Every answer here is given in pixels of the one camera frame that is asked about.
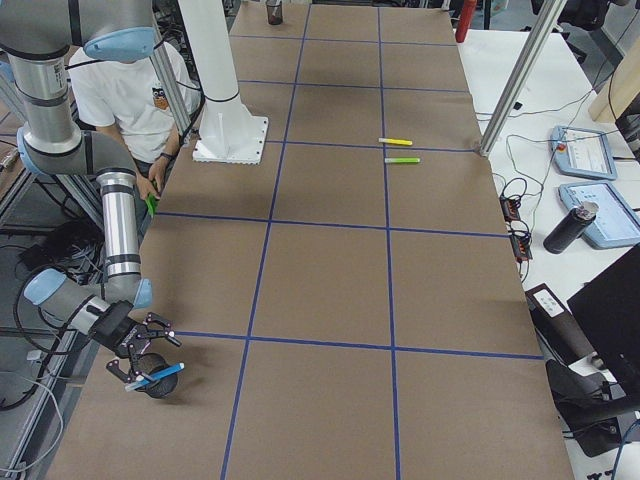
white t-shirt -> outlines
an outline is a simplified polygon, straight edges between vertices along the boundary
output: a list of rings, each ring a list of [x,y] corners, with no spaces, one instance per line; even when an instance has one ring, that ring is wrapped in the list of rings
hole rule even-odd
[[[176,80],[193,86],[184,59],[165,43]],[[88,62],[82,49],[71,57],[70,65]],[[153,163],[162,152],[173,115],[160,80],[145,58],[134,63],[98,62],[69,70],[80,120],[95,127],[116,124],[131,155]],[[198,92],[178,85],[189,112],[198,105]]]

person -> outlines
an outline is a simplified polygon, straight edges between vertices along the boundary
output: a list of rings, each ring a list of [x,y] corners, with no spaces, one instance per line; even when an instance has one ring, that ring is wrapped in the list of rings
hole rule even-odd
[[[165,48],[185,106],[193,112],[199,94],[184,59],[171,44],[165,43]],[[80,120],[125,145],[134,159],[139,197],[136,220],[143,234],[147,223],[145,199],[149,195],[160,199],[180,149],[179,132],[164,89],[149,58],[136,62],[92,62],[78,49],[69,67]]]

computer monitor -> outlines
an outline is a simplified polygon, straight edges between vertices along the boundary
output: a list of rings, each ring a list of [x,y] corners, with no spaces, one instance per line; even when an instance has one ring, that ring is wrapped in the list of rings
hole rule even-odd
[[[640,244],[568,300],[585,336],[617,384],[580,377],[556,362],[547,373],[558,411],[588,456],[620,444],[640,410]]]
[[[640,394],[640,244],[587,283],[568,304],[625,393]]]

tablet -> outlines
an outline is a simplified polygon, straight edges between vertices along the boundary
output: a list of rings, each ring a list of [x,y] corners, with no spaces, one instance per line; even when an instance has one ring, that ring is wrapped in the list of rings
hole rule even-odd
[[[584,232],[594,248],[629,247],[640,242],[640,221],[613,184],[607,180],[568,183],[559,187],[560,199],[572,209],[581,202],[598,204],[595,221]]]
[[[553,160],[565,175],[592,179],[618,178],[604,132],[558,125],[550,137]]]

red object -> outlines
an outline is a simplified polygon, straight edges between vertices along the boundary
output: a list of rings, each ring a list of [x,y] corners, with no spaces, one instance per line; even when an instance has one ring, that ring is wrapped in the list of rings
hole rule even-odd
[[[471,19],[476,11],[477,4],[478,0],[464,0],[462,13],[458,21],[458,28],[456,29],[456,42],[462,43],[467,37],[467,30],[469,30],[469,25],[471,25]]]

